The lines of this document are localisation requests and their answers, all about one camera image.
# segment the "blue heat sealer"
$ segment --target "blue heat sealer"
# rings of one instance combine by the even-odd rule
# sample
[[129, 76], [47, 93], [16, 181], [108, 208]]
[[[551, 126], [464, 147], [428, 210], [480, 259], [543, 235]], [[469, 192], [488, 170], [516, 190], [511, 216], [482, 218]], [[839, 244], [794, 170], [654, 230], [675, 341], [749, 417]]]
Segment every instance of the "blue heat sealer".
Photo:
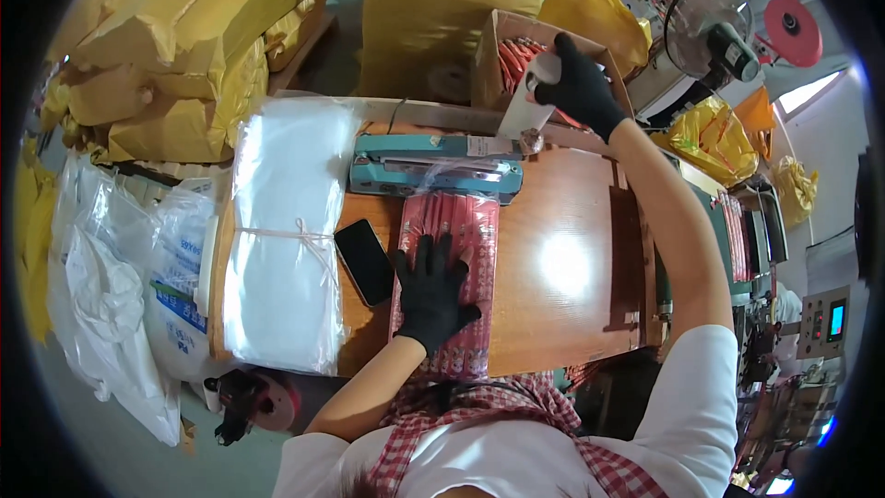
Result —
[[411, 196], [436, 173], [430, 189], [497, 194], [506, 206], [522, 187], [521, 159], [519, 144], [508, 138], [362, 135], [350, 164], [350, 192]]

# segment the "white shirt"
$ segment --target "white shirt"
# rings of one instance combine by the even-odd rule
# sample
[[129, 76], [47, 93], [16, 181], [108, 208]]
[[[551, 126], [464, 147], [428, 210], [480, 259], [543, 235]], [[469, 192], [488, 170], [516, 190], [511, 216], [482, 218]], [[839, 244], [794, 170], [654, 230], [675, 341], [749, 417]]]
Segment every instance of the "white shirt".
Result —
[[[695, 327], [673, 344], [651, 391], [636, 437], [590, 437], [624, 456], [672, 498], [720, 498], [735, 463], [737, 340], [722, 326]], [[286, 441], [273, 498], [325, 496], [357, 470], [371, 470], [392, 427], [352, 444], [311, 433]], [[425, 433], [398, 498], [433, 498], [476, 486], [495, 498], [606, 493], [570, 437], [535, 421], [469, 421]]]

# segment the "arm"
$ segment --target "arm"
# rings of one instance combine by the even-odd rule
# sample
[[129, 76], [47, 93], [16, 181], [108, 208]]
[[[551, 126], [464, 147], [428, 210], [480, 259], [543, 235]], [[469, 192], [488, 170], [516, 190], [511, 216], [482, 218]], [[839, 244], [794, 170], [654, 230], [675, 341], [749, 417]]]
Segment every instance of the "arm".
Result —
[[673, 342], [697, 326], [734, 331], [725, 266], [701, 201], [632, 120], [615, 126], [609, 144], [667, 268], [673, 288]]
[[377, 356], [317, 413], [305, 433], [326, 433], [353, 442], [378, 428], [390, 401], [428, 354], [467, 324], [480, 318], [477, 306], [459, 306], [461, 284], [467, 277], [472, 249], [466, 249], [449, 269], [451, 235], [434, 246], [423, 235], [414, 269], [402, 250], [395, 257], [403, 291], [403, 325]]
[[305, 433], [352, 442], [377, 429], [399, 387], [426, 357], [414, 338], [396, 336], [317, 413]]
[[539, 83], [534, 100], [554, 104], [607, 142], [642, 206], [673, 288], [672, 341], [697, 326], [734, 331], [725, 266], [703, 205], [658, 147], [628, 119], [593, 59], [565, 33], [556, 40], [559, 83]]

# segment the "control panel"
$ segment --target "control panel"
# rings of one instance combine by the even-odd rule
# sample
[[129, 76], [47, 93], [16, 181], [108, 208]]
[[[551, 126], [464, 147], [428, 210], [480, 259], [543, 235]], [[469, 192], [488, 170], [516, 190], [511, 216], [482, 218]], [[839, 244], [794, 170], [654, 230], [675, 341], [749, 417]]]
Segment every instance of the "control panel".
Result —
[[842, 354], [848, 322], [850, 285], [802, 300], [797, 358], [835, 358]]

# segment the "hair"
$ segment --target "hair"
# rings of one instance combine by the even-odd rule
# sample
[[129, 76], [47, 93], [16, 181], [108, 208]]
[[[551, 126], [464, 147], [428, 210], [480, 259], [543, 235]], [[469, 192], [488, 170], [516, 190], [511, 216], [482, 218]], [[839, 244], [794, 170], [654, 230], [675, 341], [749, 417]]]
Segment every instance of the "hair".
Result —
[[[559, 487], [561, 498], [576, 498]], [[345, 476], [338, 485], [338, 490], [332, 494], [335, 498], [394, 498], [387, 490], [379, 488], [369, 478], [366, 470], [359, 470], [354, 475]], [[587, 488], [587, 498], [590, 498], [590, 488]]]

